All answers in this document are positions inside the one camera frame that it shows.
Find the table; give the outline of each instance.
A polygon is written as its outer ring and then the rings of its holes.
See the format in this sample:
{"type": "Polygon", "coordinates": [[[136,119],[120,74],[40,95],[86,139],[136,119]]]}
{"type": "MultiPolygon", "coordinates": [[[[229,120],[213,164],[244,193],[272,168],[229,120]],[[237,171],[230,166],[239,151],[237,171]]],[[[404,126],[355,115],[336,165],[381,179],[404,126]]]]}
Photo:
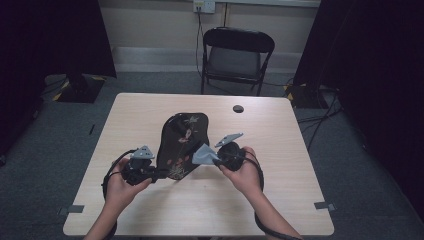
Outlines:
{"type": "MultiPolygon", "coordinates": [[[[148,145],[157,154],[163,124],[179,112],[209,118],[211,146],[243,132],[240,146],[256,151],[264,171],[264,192],[302,235],[331,235],[334,227],[289,101],[285,98],[121,93],[94,150],[64,233],[85,235],[104,200],[100,184],[110,164],[129,149],[148,145]],[[235,113],[234,105],[244,107],[235,113]]],[[[116,235],[263,235],[252,207],[215,166],[199,166],[181,181],[159,179],[136,196],[118,219],[116,235]]]]}

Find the wall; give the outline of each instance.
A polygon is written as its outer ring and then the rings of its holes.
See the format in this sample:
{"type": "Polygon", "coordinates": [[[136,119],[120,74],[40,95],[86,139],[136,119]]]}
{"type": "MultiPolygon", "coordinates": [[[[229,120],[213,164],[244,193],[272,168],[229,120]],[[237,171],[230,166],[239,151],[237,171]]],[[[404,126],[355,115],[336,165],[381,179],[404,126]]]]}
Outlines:
{"type": "MultiPolygon", "coordinates": [[[[293,5],[296,0],[275,2],[293,5]]],[[[317,0],[298,2],[317,6],[314,4],[317,0]]],[[[198,16],[193,13],[192,1],[101,0],[100,6],[113,47],[196,49],[198,16]]],[[[204,32],[225,23],[269,34],[276,42],[273,61],[294,61],[288,66],[293,69],[303,52],[316,12],[317,7],[217,2],[216,13],[202,14],[201,22],[204,32]],[[278,60],[281,54],[285,59],[278,60]]]]}

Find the person's right hand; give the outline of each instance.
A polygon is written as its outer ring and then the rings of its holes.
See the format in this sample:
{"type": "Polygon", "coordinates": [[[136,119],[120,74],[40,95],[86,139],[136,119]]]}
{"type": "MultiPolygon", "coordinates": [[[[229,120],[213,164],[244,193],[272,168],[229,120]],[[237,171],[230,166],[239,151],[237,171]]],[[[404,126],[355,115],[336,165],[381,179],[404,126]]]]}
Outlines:
{"type": "MultiPolygon", "coordinates": [[[[243,147],[243,149],[246,151],[246,158],[251,159],[253,162],[258,164],[255,151],[251,147],[243,147]]],[[[234,187],[245,196],[258,191],[262,192],[258,170],[253,163],[244,160],[241,168],[235,172],[227,169],[223,165],[220,165],[219,169],[230,179],[234,187]]]]}

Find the chair seat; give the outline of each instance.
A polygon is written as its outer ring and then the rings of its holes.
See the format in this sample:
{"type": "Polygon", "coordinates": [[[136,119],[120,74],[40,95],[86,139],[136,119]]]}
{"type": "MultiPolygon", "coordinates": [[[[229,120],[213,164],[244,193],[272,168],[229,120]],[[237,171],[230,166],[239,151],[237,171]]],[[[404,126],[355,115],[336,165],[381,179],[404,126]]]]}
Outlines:
{"type": "Polygon", "coordinates": [[[213,47],[207,71],[209,75],[259,80],[259,53],[213,47]]]}

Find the wall outlet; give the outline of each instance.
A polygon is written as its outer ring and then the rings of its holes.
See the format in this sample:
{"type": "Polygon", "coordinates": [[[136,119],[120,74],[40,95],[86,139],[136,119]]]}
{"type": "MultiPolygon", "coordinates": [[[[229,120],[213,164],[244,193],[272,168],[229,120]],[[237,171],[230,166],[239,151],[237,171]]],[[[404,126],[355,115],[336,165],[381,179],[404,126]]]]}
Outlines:
{"type": "Polygon", "coordinates": [[[197,13],[215,13],[215,1],[193,1],[193,12],[197,13]]]}

